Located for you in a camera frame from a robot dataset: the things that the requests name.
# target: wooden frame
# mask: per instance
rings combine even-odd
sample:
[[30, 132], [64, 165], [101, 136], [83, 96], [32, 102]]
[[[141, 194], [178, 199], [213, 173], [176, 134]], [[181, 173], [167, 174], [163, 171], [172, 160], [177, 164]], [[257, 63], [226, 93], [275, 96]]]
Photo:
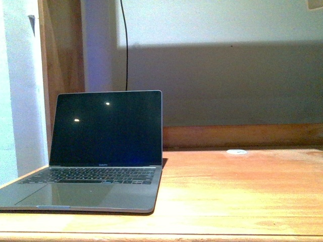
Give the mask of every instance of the wooden frame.
[[[80, 0], [38, 0], [48, 147], [56, 96], [84, 92]], [[164, 147], [321, 145], [323, 124], [164, 127]]]

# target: open laptop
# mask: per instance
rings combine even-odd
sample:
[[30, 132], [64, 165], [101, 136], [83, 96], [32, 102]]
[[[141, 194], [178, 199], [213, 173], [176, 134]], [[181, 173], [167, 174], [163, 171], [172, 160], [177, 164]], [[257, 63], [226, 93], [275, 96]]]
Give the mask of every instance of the open laptop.
[[49, 167], [0, 189], [0, 210], [153, 212], [162, 174], [161, 95], [60, 94]]

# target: black screen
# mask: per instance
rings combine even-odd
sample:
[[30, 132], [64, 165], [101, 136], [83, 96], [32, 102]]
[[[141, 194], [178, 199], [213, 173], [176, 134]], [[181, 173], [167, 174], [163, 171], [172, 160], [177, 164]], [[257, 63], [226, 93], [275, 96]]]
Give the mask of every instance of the black screen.
[[160, 91], [60, 94], [50, 165], [161, 165], [161, 95]]

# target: black cable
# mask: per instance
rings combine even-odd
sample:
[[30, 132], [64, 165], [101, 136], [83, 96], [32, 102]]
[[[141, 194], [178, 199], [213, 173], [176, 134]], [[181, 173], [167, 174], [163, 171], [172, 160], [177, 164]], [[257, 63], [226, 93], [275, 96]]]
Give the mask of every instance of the black cable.
[[125, 32], [126, 32], [126, 47], [127, 47], [127, 63], [126, 63], [126, 91], [128, 91], [128, 32], [127, 32], [127, 24], [126, 24], [126, 17], [125, 12], [123, 10], [122, 0], [120, 0], [123, 22], [125, 24]]

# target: wooden desk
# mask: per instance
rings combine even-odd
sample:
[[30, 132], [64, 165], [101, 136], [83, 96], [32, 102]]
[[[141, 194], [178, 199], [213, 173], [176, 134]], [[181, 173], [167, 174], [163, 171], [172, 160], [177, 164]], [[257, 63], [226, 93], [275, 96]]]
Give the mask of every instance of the wooden desk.
[[152, 215], [0, 214], [0, 241], [323, 241], [323, 149], [164, 158]]

